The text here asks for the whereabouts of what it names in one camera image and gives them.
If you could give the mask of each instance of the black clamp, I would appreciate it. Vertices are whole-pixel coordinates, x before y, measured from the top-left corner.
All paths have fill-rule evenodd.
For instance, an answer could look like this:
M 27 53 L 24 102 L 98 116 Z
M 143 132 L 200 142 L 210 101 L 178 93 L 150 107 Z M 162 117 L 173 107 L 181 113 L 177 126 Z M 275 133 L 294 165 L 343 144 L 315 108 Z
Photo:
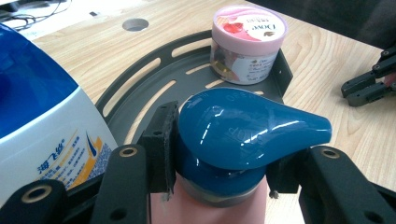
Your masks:
M 396 46 L 385 49 L 372 71 L 350 79 L 341 87 L 343 97 L 351 106 L 361 106 L 382 99 L 396 91 Z

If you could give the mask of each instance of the cable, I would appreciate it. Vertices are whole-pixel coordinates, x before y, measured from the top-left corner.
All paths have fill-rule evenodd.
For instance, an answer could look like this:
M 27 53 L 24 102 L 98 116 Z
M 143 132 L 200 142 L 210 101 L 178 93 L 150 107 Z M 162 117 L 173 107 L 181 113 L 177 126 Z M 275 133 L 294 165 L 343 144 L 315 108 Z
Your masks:
M 0 20 L 0 22 L 4 22 L 4 21 L 25 21 L 24 25 L 11 27 L 11 28 L 16 30 L 16 31 L 29 29 L 32 25 L 34 25 L 34 24 L 36 24 L 38 22 L 44 21 L 44 20 L 48 19 L 49 17 L 51 17 L 53 15 L 56 15 L 58 13 L 66 11 L 67 9 L 70 8 L 70 6 L 71 6 L 71 4 L 73 2 L 73 0 L 70 0 L 70 4 L 69 4 L 69 6 L 67 8 L 65 8 L 65 9 L 63 9 L 61 11 L 57 11 L 59 6 L 61 5 L 62 1 L 63 0 L 59 0 L 58 1 L 58 5 L 56 6 L 56 8 L 49 15 L 35 17 L 35 16 L 29 15 L 29 14 L 19 14 L 19 15 L 15 15 L 15 16 L 10 16 L 10 17 L 4 18 L 4 19 Z

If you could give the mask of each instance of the pink bottle body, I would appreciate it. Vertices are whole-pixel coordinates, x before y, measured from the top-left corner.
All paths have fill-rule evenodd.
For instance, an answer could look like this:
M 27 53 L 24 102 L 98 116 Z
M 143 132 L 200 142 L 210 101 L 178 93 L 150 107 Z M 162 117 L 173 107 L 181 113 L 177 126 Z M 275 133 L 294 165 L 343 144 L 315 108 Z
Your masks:
M 255 192 L 242 203 L 217 208 L 195 201 L 181 185 L 177 175 L 175 194 L 166 201 L 166 195 L 151 194 L 153 224 L 242 224 L 264 223 L 267 182 L 264 178 Z

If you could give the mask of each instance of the white jar label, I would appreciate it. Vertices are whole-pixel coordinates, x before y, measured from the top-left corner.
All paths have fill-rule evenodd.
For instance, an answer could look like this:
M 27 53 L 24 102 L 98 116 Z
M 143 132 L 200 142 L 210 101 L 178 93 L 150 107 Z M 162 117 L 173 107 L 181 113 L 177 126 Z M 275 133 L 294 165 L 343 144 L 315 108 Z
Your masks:
M 285 34 L 285 24 L 279 17 L 270 12 L 257 11 L 261 14 L 218 16 L 218 26 L 229 35 L 251 41 L 272 41 Z

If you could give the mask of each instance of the jar lid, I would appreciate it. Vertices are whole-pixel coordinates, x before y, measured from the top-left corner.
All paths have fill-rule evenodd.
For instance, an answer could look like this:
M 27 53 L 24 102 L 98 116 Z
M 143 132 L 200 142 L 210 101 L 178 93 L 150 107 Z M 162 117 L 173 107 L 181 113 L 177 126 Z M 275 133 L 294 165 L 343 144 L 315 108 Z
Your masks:
M 276 52 L 288 30 L 274 11 L 258 6 L 221 8 L 213 18 L 213 39 L 223 48 L 250 56 Z

